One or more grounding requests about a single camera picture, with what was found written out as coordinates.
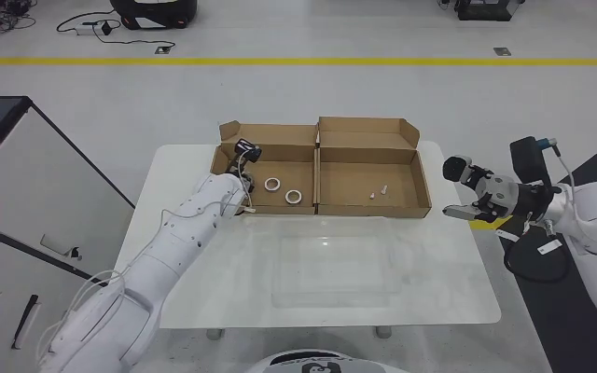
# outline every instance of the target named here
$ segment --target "white tape roll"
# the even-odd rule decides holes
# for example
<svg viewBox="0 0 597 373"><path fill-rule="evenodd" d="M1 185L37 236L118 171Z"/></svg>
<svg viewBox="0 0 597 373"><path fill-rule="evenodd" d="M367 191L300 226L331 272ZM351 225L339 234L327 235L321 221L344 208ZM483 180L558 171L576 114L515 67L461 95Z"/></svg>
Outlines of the white tape roll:
<svg viewBox="0 0 597 373"><path fill-rule="evenodd" d="M302 200L302 194L298 190L288 190L286 192L286 202L290 204L297 204Z"/></svg>
<svg viewBox="0 0 597 373"><path fill-rule="evenodd" d="M268 180L265 181L264 186L270 192L276 191L280 189L280 180L276 179L275 177L270 177Z"/></svg>

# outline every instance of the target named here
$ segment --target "black electronic device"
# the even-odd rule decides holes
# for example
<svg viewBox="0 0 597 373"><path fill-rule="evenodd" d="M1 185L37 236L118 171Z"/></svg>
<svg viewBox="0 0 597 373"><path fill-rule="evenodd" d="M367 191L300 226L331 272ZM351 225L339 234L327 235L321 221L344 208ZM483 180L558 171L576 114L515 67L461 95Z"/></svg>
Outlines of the black electronic device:
<svg viewBox="0 0 597 373"><path fill-rule="evenodd" d="M255 188L255 183L253 176L251 176L251 173L245 171L244 166L249 160L252 163L257 162L259 157L261 157L261 148L258 145L253 145L247 140L240 139L234 145L234 153L236 155L234 156L234 159L228 163L226 173L238 176L241 181L248 183L249 187L247 188L247 191L251 193Z"/></svg>
<svg viewBox="0 0 597 373"><path fill-rule="evenodd" d="M524 0L457 0L460 21L510 21Z"/></svg>
<svg viewBox="0 0 597 373"><path fill-rule="evenodd" d="M110 0L124 27L138 29L184 29L197 14L197 0Z"/></svg>

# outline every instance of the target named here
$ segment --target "open cardboard box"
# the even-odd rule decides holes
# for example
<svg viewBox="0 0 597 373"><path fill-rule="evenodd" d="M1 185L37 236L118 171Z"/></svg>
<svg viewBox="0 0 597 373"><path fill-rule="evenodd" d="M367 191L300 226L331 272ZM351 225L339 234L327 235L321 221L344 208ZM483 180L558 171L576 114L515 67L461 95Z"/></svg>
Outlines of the open cardboard box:
<svg viewBox="0 0 597 373"><path fill-rule="evenodd" d="M253 207L260 214L315 214L318 185L318 155L315 149L317 127L314 125L241 124L238 121L220 126L222 144L214 154L211 172L221 174L231 159L234 145L245 139L262 149L256 163L247 162L255 189L251 193ZM280 180L280 189L269 192L264 183L270 177ZM285 200L286 191L296 189L302 194L300 203Z"/></svg>
<svg viewBox="0 0 597 373"><path fill-rule="evenodd" d="M405 119L320 117L318 129L318 214L422 218L431 210L419 130Z"/></svg>

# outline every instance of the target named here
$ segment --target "white cable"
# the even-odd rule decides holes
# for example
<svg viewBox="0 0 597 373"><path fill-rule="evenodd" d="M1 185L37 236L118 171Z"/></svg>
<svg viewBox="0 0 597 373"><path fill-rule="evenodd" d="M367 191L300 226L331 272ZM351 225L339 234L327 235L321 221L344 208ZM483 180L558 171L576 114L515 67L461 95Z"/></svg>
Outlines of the white cable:
<svg viewBox="0 0 597 373"><path fill-rule="evenodd" d="M578 210L576 208L576 183L575 183L575 177L572 175L572 173L570 172L570 169L568 168L568 166L566 166L566 163L563 161L562 157L558 157L558 159L560 160L560 163L562 164L562 166L564 167L564 169L566 170L566 172L568 173L568 177L570 178L570 187L572 187L572 210L574 211L575 214L575 220L576 220L576 225L578 226L578 228L580 229L580 231L582 232L582 234L584 234L585 236L587 236L587 238L589 238L591 241L593 242L597 242L597 240L595 240L594 238L592 238L582 227L581 223L584 223L584 220L582 220L580 218L580 216L578 216ZM590 252L591 254L597 255L597 253L594 253L590 250L585 249L586 251Z"/></svg>
<svg viewBox="0 0 597 373"><path fill-rule="evenodd" d="M180 218L184 218L184 219L189 219L192 217L196 217L199 216L201 214L203 214L207 207L213 205L213 204L221 204L224 205L225 208L230 206L229 202L222 202L219 200L215 200L212 201L210 203L207 203L205 206L203 206L200 210L198 210L198 212L196 214L193 215L181 215L181 214L176 214L173 213L170 210L167 209L162 209L160 212L160 227L158 228L158 230L156 231L156 233L153 235L153 237L151 238L151 240L146 244L146 246L139 251L139 253L137 253L137 255L132 259L132 261L129 262L129 264L126 265L125 270L122 272L118 272L117 270L113 270L113 269L108 269L108 270L103 270L101 272L96 273L95 275L93 275L92 277L90 277L87 281L85 281L81 287L78 289L78 291L76 292L75 296L73 297L73 299L71 300L70 305L68 306L68 308L66 309L66 312L64 313L64 316L62 317L62 319L56 323L51 325L50 327L48 327L46 330L44 330L44 332L42 333L39 341L37 342L37 346L35 349L35 359L37 360L38 363L41 362L41 359L43 358L43 355L45 352L48 351L49 346L51 345L51 342L56 338L56 336L58 335L60 329L63 327L64 323L66 322L66 320L68 319L68 316L70 315L70 313L72 312L72 310L74 310L75 308L78 307L79 303L81 302L81 300L85 297L85 295L87 295L87 293L94 287L94 286L99 286L101 283L109 283L112 280L116 280L116 279L120 279L122 281L121 283L121 290L120 290L120 294L119 294L119 303L116 307L116 309L114 310L114 312L110 315L110 317L104 322L104 324L102 325L102 327L96 328L96 330L90 335L86 337L86 340L89 341L91 340L92 337L94 337L97 333L99 333L105 325L107 325L107 323L112 320L112 317L114 317L114 315L116 314L116 312L120 309L120 306L122 305L122 302L124 300L124 295L125 295L125 281L124 281L124 275L129 271L129 269L131 268L131 266L137 261L137 259L139 257L141 257L141 255L146 251L147 247L149 247L149 245L156 239L156 237L158 237L158 234L160 234L161 228L163 227L163 221L164 221L164 213L169 213L173 216L176 217L180 217ZM108 279L99 281L98 283L93 283L93 279L98 278L98 276L101 276L103 274L106 273L110 273L110 274L114 274L116 273L117 275L115 277L110 277ZM87 286L88 283L91 283L91 286L88 287L82 294L81 291L83 291L83 289L85 288L85 286ZM46 334L53 328L56 328L56 330L54 331L54 333L52 334L51 338L49 339L49 341L44 345L44 347L42 349L40 349L40 346L42 345L42 341L44 339L44 337L46 336ZM87 341L85 343L83 343L78 349L77 351L79 351L81 348L83 348L83 346L85 346L85 344L87 344Z"/></svg>
<svg viewBox="0 0 597 373"><path fill-rule="evenodd" d="M97 279L98 276L101 276L103 274L106 273L116 273L117 276L116 277L110 277L109 279L105 279L102 281L99 281L98 283L93 283L92 281L94 279ZM78 306L78 304L80 303L81 299L87 295L87 293L90 291L90 289L93 288L93 286L99 286L100 283L105 283L105 282L109 282L111 280L120 278L122 281L122 292L125 289L124 286L124 278L122 278L122 274L120 272L118 272L117 270L103 270L97 274L95 274L94 276L90 277L87 281L85 281L81 287L79 287L78 291L76 292L75 296L73 297L73 299L71 300L71 304L68 306L68 308L66 309L66 312L64 313L64 316L62 317L62 319L54 325L51 325L50 327L48 327L46 330L44 330L44 332L41 335L41 338L39 339L39 341L37 342L37 347L35 348L35 359L40 362L41 359L43 358L43 354L45 352L48 351L49 345L51 344L51 342L56 338L56 335L58 334L58 332L60 331L60 329L62 328L62 326L64 325L64 323L66 322L66 320L68 319L68 316L70 315L71 311ZM81 294L81 291L85 288L85 286L87 286L88 283L91 283L91 286L85 290L85 292L83 292L83 294ZM49 341L44 345L43 349L40 349L40 346L42 345L42 341L43 338L46 336L46 334L49 332L49 330L56 328L56 330L54 331L54 333L52 334L51 338L49 339Z"/></svg>
<svg viewBox="0 0 597 373"><path fill-rule="evenodd" d="M251 195L249 194L249 191L246 188L246 185L244 184L243 178L241 177L241 159L244 157L244 155L248 152L248 150L245 150L244 153L241 154L241 156L239 157L239 165L237 168L237 171L239 173L239 180L241 180L241 184L243 184L243 190L246 193L246 196L249 199L249 208L253 208L253 202L251 201Z"/></svg>

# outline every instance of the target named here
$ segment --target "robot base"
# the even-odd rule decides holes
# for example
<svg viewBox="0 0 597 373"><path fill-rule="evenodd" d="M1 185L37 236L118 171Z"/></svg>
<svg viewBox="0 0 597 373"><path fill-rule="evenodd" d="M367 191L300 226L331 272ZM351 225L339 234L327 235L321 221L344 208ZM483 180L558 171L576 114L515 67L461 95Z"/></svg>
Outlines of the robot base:
<svg viewBox="0 0 597 373"><path fill-rule="evenodd" d="M197 14L197 0L110 0L124 27L139 29L184 29Z"/></svg>

